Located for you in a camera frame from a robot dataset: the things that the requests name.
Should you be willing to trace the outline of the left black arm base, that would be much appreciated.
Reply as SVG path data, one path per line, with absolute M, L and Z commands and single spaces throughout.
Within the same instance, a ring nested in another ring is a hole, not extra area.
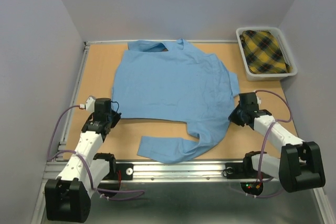
M 108 165 L 108 173 L 102 180 L 132 180 L 134 165 L 132 163 L 116 163 Z

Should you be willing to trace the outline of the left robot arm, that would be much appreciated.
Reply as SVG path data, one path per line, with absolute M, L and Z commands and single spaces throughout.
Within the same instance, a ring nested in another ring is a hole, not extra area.
M 109 98 L 90 96 L 78 107 L 90 113 L 78 144 L 75 150 L 69 151 L 71 157 L 63 170 L 45 184 L 46 215 L 51 221 L 84 223 L 98 185 L 117 173 L 115 156 L 98 150 L 120 120 L 121 113 L 112 109 Z

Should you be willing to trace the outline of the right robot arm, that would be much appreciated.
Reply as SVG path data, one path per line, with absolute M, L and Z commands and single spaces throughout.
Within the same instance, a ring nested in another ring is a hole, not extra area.
M 223 171 L 228 179 L 254 179 L 253 183 L 241 184 L 246 194 L 259 197 L 263 184 L 271 179 L 279 180 L 288 193 L 325 186 L 319 145 L 293 135 L 281 125 L 283 120 L 260 109 L 256 92 L 239 94 L 229 121 L 248 126 L 264 137 L 260 151 L 246 153 L 241 163 L 227 164 Z

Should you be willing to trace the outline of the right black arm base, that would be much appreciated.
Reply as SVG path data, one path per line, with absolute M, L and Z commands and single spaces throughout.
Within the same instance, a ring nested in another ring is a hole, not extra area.
M 257 171 L 243 163 L 230 162 L 225 164 L 222 175 L 227 179 L 256 179 Z

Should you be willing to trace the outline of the light blue long sleeve shirt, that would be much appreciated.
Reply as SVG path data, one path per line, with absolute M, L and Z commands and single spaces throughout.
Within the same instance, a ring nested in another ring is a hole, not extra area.
M 141 138 L 138 155 L 166 164 L 194 159 L 219 144 L 238 94 L 237 75 L 184 39 L 130 42 L 112 88 L 115 107 L 126 119 L 186 123 L 193 140 Z

